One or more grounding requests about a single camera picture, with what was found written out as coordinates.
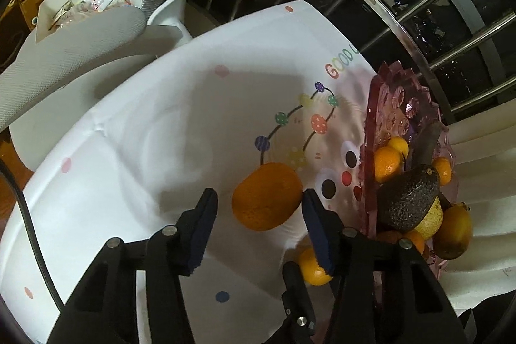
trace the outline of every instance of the fruit basket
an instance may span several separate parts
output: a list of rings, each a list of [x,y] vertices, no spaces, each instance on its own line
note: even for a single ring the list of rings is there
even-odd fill
[[[455,154],[448,143],[447,128],[440,121],[439,107],[432,102],[428,88],[420,85],[412,69],[403,69],[400,62],[381,65],[378,74],[371,80],[361,168],[364,205],[369,223],[367,233],[371,238],[376,237],[377,191],[380,185],[375,179],[375,151],[386,146],[395,136],[403,138],[410,145],[418,140],[421,143],[420,135],[433,125],[434,136],[438,141],[431,151],[432,159],[443,157],[453,169]],[[410,153],[403,160],[402,172],[412,167],[413,156],[414,153]],[[443,197],[443,207],[447,201],[455,202],[457,187],[457,180],[452,177],[452,182],[442,188],[440,197]],[[439,278],[446,261],[435,256],[431,240],[427,241],[427,245],[430,250],[427,263]]]

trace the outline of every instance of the cartoon face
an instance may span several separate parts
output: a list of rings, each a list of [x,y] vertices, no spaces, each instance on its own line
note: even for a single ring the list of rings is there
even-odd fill
[[[304,188],[313,188],[325,208],[345,226],[363,228],[360,210],[360,146],[365,113],[340,93],[316,84],[313,95],[301,94],[298,106],[275,116],[278,126],[269,137],[263,162],[283,162],[293,168]],[[290,223],[302,223],[296,217]],[[300,227],[287,226],[289,231]]]

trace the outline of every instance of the red cartoon nose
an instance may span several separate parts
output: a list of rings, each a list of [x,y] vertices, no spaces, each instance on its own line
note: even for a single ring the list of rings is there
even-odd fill
[[[342,173],[342,184],[344,184],[346,187],[349,187],[349,185],[352,183],[352,175],[349,173],[349,171],[344,171]]]

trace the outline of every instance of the purple circle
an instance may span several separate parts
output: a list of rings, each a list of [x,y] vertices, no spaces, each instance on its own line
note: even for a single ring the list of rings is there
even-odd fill
[[[270,141],[265,136],[258,136],[254,141],[254,145],[260,152],[266,152],[270,148]]]
[[[226,303],[229,301],[229,293],[228,292],[218,292],[215,295],[215,300],[219,303]]]

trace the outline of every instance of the white curtain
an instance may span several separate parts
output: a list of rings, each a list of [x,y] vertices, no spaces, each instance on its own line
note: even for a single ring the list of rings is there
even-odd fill
[[[516,99],[450,126],[474,237],[440,282],[458,314],[516,289]]]

